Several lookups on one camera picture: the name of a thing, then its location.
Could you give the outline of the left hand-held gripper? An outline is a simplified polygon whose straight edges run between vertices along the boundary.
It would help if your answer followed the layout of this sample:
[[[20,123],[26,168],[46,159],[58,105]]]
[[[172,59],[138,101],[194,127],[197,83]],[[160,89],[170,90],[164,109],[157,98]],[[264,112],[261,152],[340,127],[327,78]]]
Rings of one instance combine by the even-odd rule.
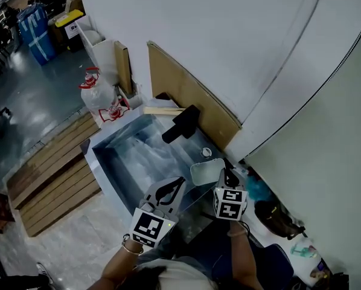
[[[135,208],[129,235],[135,242],[156,248],[178,223],[187,183],[182,176],[152,184]]]

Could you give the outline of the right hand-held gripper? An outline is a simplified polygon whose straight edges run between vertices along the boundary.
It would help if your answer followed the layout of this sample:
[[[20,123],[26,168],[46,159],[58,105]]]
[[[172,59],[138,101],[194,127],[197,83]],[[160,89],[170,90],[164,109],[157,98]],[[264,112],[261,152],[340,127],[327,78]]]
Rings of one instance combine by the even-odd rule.
[[[246,209],[248,192],[245,190],[243,177],[229,169],[226,158],[223,160],[225,168],[214,189],[213,209],[216,218],[239,221]]]

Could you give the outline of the white rectangular tray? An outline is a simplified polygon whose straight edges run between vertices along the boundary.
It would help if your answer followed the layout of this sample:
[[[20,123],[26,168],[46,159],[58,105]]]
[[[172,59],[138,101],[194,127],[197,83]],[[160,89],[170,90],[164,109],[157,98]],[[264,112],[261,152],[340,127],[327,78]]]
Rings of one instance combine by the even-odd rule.
[[[215,183],[219,180],[225,162],[221,158],[212,159],[203,163],[196,163],[190,167],[191,178],[196,186]]]

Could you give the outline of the person's left forearm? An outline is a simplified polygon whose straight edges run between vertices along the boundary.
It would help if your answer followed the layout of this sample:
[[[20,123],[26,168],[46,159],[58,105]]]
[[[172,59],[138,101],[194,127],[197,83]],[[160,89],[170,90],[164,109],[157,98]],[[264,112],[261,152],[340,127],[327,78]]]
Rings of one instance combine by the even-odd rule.
[[[115,290],[116,287],[132,272],[138,256],[142,254],[141,243],[127,238],[121,248],[105,266],[101,277],[87,290]]]

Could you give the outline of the person's right forearm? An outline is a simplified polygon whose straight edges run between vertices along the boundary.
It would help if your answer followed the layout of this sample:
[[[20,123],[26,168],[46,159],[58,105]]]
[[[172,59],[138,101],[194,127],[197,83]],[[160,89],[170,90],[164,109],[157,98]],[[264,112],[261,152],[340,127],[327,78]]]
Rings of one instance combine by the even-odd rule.
[[[245,229],[239,222],[230,221],[230,232]],[[253,290],[263,290],[257,279],[257,266],[248,236],[231,238],[231,259],[233,278]]]

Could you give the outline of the teal plastic bag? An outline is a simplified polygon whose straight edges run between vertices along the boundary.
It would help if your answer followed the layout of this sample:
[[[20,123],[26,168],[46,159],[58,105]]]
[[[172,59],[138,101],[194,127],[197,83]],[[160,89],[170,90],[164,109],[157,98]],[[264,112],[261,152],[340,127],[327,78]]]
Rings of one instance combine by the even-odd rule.
[[[269,187],[262,179],[257,180],[255,176],[247,176],[246,190],[249,193],[249,197],[255,202],[270,200],[271,194]]]

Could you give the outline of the metal sink basin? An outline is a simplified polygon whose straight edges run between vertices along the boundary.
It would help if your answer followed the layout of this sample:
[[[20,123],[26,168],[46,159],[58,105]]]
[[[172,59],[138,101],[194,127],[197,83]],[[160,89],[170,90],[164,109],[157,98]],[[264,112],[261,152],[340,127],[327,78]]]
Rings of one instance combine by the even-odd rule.
[[[101,190],[125,227],[130,227],[135,208],[149,187],[166,178],[183,176],[185,194],[178,215],[185,217],[182,223],[186,237],[194,235],[192,226],[199,227],[196,208],[201,200],[211,205],[214,184],[193,184],[190,168],[203,163],[202,150],[212,151],[210,160],[225,155],[200,130],[189,139],[178,137],[167,144],[162,134],[174,125],[173,119],[164,115],[143,113],[140,106],[127,115],[84,141],[80,148]]]

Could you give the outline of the person's jeans legs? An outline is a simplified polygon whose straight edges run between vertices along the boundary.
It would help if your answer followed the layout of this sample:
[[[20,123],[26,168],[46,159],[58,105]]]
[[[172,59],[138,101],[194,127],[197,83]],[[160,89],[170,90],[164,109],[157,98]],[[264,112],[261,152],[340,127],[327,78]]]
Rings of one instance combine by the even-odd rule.
[[[140,255],[136,264],[142,265],[156,259],[171,260],[173,257],[180,255],[186,246],[181,230],[176,227],[170,234],[166,235],[156,248]]]

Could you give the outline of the black backpack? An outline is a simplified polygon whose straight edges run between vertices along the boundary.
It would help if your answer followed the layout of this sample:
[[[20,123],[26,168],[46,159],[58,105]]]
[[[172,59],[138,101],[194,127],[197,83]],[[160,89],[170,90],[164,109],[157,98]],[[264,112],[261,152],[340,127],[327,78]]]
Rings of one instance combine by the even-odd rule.
[[[282,211],[279,202],[257,201],[255,215],[270,232],[288,240],[305,231],[305,227],[294,224],[292,218]]]

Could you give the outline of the black faucet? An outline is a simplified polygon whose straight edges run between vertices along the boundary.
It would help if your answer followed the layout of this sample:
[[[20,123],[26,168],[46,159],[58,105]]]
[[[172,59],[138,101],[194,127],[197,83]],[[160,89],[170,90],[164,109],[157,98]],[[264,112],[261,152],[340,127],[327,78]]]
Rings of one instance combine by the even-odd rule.
[[[189,139],[196,131],[199,115],[200,110],[195,105],[187,107],[173,119],[174,125],[162,134],[163,141],[170,144],[180,136]]]

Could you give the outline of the person's white shirt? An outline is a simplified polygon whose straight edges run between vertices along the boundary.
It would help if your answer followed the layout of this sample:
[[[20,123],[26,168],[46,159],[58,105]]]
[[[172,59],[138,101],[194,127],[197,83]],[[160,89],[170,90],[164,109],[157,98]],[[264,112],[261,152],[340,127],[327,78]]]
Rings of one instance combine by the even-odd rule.
[[[192,257],[173,260],[156,259],[138,265],[139,269],[163,266],[159,275],[160,290],[216,290],[216,284],[206,275],[203,266]]]

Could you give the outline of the navy blue chair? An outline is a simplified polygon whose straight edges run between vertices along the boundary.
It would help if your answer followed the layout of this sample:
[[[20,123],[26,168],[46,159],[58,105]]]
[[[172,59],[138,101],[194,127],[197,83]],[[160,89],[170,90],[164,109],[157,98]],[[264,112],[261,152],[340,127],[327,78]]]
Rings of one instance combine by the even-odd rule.
[[[260,247],[250,242],[257,267],[257,279],[264,290],[285,290],[293,277],[293,268],[277,245]],[[186,244],[181,256],[197,260],[215,282],[232,277],[231,240],[226,232],[204,230]]]

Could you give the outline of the green plastic bottle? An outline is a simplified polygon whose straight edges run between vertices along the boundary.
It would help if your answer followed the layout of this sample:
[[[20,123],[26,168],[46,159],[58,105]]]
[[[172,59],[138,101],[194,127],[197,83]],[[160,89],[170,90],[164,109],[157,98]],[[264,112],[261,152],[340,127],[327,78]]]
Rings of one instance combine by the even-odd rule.
[[[316,258],[318,255],[318,251],[313,245],[302,242],[298,242],[292,246],[290,253],[305,258]]]

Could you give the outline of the large cardboard panel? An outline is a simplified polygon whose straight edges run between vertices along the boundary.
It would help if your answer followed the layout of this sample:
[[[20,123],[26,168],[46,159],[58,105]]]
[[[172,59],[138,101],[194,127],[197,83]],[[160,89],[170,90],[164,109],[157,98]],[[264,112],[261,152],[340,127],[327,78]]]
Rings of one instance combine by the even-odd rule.
[[[154,97],[166,93],[179,107],[199,109],[199,127],[224,150],[241,129],[234,114],[180,63],[152,41],[147,42]]]

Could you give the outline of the white low bench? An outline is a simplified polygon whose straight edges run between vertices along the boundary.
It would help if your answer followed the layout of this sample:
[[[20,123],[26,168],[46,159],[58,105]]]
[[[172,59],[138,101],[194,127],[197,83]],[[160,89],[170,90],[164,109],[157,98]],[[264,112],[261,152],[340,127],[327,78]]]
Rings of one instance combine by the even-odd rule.
[[[241,175],[245,181],[245,190],[246,190],[246,178],[247,176],[255,176],[257,180],[261,179],[257,173],[251,168],[243,166],[242,164],[232,165],[228,162],[228,167],[230,167],[233,171],[236,171],[239,175]],[[281,209],[285,212],[289,217],[292,218],[293,223],[298,226],[304,226],[304,224],[295,219],[288,210],[283,206],[281,201],[275,196],[275,194],[270,190],[270,200],[279,202]],[[303,234],[297,235],[292,240],[288,240],[286,238],[279,237],[272,232],[270,232],[256,217],[255,215],[255,201],[249,197],[249,193],[247,196],[247,207],[244,211],[244,215],[242,220],[246,222],[250,226],[251,230],[251,238],[259,247],[268,247],[269,245],[277,244],[287,255],[288,259],[294,270],[294,275],[299,277],[307,286],[314,286],[318,279],[314,279],[310,277],[310,273],[314,267],[321,261],[321,256],[317,255],[316,258],[305,258],[295,256],[290,253],[290,249],[298,242],[308,243],[313,245],[312,241],[306,236],[305,232]]]

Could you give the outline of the wooden slatted step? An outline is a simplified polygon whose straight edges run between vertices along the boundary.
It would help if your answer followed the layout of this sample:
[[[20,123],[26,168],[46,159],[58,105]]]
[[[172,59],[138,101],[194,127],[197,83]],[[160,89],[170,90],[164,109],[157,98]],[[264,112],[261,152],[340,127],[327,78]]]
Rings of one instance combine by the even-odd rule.
[[[28,237],[38,236],[100,192],[81,150],[99,130],[90,113],[75,113],[7,181],[12,207]]]

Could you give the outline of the narrow cardboard panel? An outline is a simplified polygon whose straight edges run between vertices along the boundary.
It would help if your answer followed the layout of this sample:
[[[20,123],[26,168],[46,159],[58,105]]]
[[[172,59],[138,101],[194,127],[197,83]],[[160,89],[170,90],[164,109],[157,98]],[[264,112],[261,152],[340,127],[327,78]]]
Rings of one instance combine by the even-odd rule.
[[[128,49],[120,41],[114,42],[114,48],[119,84],[127,94],[132,94],[133,84]]]

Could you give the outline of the white board panel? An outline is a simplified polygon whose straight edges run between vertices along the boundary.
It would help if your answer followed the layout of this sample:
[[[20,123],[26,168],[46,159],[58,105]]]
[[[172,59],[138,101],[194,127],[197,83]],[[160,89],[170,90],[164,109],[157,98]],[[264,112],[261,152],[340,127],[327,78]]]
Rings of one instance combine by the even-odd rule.
[[[114,41],[99,33],[88,15],[75,21],[84,48],[110,85],[118,83]]]

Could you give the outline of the black bin yellow lid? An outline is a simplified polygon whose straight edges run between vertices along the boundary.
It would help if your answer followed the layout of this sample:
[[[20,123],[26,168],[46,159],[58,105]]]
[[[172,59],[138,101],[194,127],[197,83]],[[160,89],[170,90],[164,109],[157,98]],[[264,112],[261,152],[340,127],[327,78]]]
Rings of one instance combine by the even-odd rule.
[[[55,22],[56,28],[62,33],[67,48],[73,53],[83,48],[83,42],[76,23],[76,20],[83,16],[82,11],[75,9],[59,17]]]

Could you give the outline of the blue wrapped bin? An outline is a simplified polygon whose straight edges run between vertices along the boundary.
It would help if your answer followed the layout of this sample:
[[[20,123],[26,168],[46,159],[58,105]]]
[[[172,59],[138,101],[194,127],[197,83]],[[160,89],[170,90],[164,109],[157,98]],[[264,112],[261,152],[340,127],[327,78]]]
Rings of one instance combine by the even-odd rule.
[[[48,18],[43,4],[36,3],[17,15],[18,27],[24,42],[42,66],[56,57],[48,31]]]

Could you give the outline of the brown cardboard box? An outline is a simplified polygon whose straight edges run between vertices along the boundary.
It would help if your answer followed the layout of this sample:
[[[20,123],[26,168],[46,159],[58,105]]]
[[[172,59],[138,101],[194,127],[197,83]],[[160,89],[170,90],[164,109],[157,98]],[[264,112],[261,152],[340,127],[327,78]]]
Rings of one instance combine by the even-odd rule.
[[[64,9],[61,13],[53,15],[48,20],[48,34],[51,39],[52,44],[60,51],[60,48],[63,46],[63,34],[60,30],[56,27],[55,23],[62,18],[63,16],[67,15],[70,11],[73,10],[80,10],[85,13],[85,8],[83,6],[82,0],[66,0],[66,4]]]

